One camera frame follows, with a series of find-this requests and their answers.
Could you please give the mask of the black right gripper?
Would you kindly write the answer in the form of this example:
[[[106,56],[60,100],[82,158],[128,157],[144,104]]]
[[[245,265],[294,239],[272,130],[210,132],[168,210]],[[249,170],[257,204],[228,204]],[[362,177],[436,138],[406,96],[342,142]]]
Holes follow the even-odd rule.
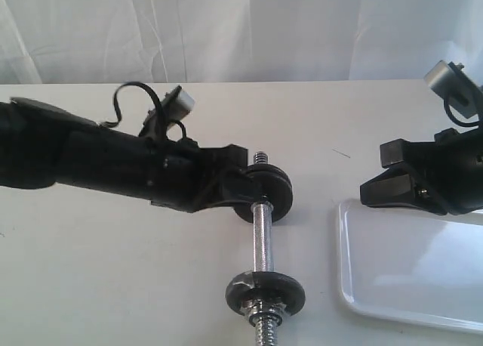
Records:
[[[380,145],[384,172],[360,186],[360,200],[371,208],[407,208],[437,215],[464,215],[482,209],[482,130],[449,128],[435,140],[397,139]]]

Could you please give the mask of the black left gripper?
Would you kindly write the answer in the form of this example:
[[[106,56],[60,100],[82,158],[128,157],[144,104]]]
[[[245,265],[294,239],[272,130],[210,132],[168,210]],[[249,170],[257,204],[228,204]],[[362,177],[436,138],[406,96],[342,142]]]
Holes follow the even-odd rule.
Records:
[[[248,167],[248,149],[200,147],[191,139],[166,141],[149,176],[150,204],[180,212],[251,204],[254,182],[233,168]]]

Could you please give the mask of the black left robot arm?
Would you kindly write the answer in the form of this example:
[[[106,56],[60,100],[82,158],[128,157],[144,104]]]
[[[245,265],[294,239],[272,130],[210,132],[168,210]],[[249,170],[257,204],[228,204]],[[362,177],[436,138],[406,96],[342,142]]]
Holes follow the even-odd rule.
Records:
[[[4,187],[65,184],[194,213],[258,200],[261,188],[245,174],[247,164],[247,150],[236,145],[137,137],[27,98],[1,105]]]

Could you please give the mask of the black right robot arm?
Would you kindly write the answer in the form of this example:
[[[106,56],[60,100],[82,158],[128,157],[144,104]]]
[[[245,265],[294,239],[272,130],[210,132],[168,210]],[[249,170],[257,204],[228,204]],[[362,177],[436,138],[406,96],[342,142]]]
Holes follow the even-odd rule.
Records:
[[[433,141],[396,139],[380,145],[385,171],[360,186],[371,208],[464,215],[482,209],[482,129],[448,128]]]

